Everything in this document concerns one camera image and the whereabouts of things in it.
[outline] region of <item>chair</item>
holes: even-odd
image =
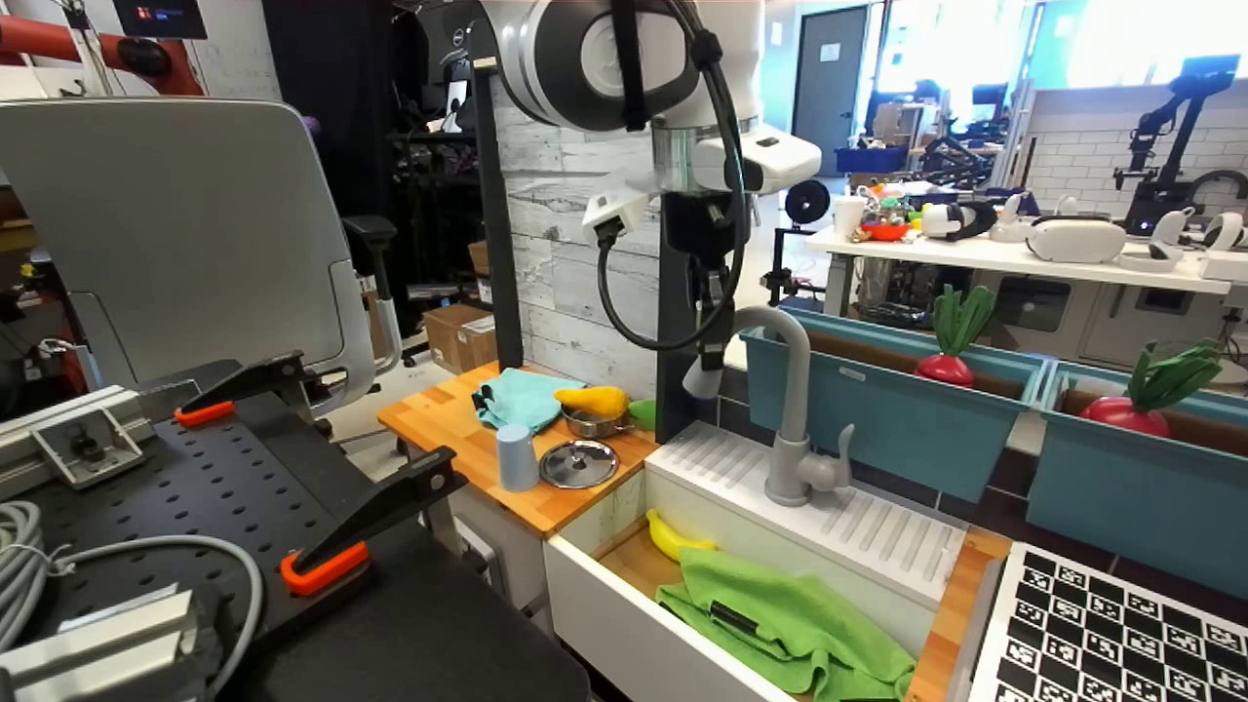
[[[376,380],[348,238],[301,114],[241,100],[7,100],[0,172],[111,381],[301,356]]]

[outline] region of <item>storage bin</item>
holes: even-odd
[[[1078,380],[1115,371],[1060,363],[1026,517],[1185,581],[1248,598],[1248,403],[1199,395],[1142,436],[1078,416]]]
[[[1052,371],[1046,356],[973,348],[965,359],[978,389],[960,389],[913,376],[935,356],[925,330],[883,329],[843,315],[796,312],[813,330],[813,416],[816,449],[836,454],[843,425],[855,425],[855,458],[869,469],[905,476],[944,495],[978,499],[1017,412],[1046,407]],[[783,403],[788,348],[745,335],[751,343],[751,420],[775,428]]]

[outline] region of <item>blue object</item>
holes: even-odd
[[[935,356],[935,339],[925,330],[806,312],[796,312],[796,319],[813,330],[813,343],[840,339],[905,359]],[[783,348],[756,330],[745,335],[745,343],[751,420],[775,428]],[[1022,387],[1017,398],[960,389],[910,371],[816,351],[806,416],[813,446],[836,454],[843,425],[855,425],[849,459],[975,502],[1007,449],[1017,412],[1043,407],[1052,359],[996,348],[973,348],[965,359],[978,380]]]
[[[487,428],[524,425],[527,432],[543,432],[563,412],[553,395],[575,387],[582,381],[509,368],[472,395],[472,407]]]
[[[836,172],[903,172],[905,147],[836,147]]]
[[[509,493],[539,488],[539,458],[527,425],[501,425],[501,484]]]
[[[1248,458],[1142,436],[1056,408],[1072,380],[1129,381],[1129,376],[1060,363],[1046,412],[1046,449],[1026,517],[1131,560],[1248,598]],[[1248,432],[1248,403],[1199,395],[1169,416],[1199,416]]]

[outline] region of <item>black grid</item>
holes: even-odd
[[[1248,702],[1248,633],[1056,555],[1016,547],[975,699]]]

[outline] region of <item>door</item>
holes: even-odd
[[[825,172],[836,174],[836,147],[849,143],[868,7],[803,14],[791,133],[825,147]]]

